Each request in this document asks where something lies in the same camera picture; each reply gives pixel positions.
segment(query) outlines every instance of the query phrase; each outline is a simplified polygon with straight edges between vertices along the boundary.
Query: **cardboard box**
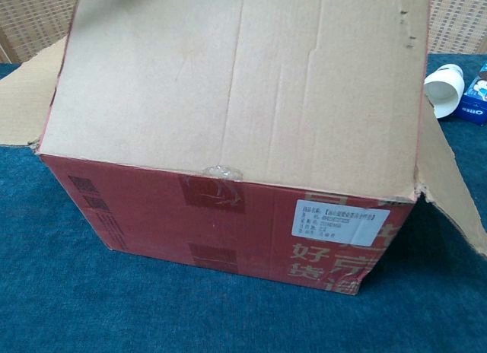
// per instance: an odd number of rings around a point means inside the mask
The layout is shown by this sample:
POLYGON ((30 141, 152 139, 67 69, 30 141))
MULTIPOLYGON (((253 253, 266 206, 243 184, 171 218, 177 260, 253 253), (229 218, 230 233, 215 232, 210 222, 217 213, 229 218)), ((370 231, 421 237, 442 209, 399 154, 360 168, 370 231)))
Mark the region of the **cardboard box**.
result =
POLYGON ((37 152, 112 250, 356 294, 422 194, 485 255, 427 27, 428 0, 80 0, 37 152))
POLYGON ((487 122, 487 62, 463 94, 455 116, 478 125, 487 122))

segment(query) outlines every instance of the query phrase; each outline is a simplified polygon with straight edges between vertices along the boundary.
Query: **blue fabric surface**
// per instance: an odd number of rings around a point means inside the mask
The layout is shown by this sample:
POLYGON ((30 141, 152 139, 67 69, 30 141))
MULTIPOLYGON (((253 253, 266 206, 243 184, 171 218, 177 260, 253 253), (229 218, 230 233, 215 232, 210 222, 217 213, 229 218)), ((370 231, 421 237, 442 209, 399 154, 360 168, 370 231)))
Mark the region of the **blue fabric surface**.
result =
MULTIPOLYGON (((487 128, 441 125, 487 224, 487 128)), ((425 202, 356 297, 110 252, 28 148, 0 148, 0 231, 2 352, 487 349, 487 262, 425 202)))
POLYGON ((19 64, 3 64, 0 63, 0 79, 6 77, 10 73, 12 73, 16 68, 18 68, 19 64))

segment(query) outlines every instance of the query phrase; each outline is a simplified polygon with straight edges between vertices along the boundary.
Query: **paper cup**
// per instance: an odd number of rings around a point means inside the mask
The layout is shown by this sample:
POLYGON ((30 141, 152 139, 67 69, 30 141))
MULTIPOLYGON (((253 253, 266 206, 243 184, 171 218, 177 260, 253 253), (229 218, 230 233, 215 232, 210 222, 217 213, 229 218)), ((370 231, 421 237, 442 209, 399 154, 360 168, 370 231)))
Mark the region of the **paper cup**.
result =
POLYGON ((426 77, 424 89, 437 119, 452 114, 465 89, 462 68, 455 64, 442 65, 426 77))

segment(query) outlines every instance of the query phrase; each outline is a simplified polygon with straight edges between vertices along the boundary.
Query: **box flap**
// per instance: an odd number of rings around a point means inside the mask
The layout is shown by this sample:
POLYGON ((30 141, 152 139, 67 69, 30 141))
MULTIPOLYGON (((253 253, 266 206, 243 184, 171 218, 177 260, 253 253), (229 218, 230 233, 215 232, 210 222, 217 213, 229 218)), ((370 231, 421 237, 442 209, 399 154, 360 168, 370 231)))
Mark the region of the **box flap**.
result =
POLYGON ((0 145, 29 145, 39 139, 64 47, 62 39, 0 81, 0 145))
POLYGON ((418 157, 418 192, 444 213, 478 253, 487 256, 487 234, 480 221, 454 153, 448 146, 433 108, 423 100, 418 157))
POLYGON ((428 0, 80 0, 40 153, 411 199, 428 0))

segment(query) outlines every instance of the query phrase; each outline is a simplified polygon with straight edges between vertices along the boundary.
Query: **beige wall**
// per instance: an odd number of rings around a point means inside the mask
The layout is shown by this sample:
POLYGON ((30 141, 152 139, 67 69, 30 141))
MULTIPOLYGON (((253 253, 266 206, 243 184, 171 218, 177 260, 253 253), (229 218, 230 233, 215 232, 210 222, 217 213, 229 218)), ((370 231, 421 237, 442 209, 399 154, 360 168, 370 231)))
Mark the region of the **beige wall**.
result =
MULTIPOLYGON (((0 0, 0 61, 23 62, 68 29, 76 0, 0 0)), ((487 52, 487 0, 431 0, 431 52, 487 52)))

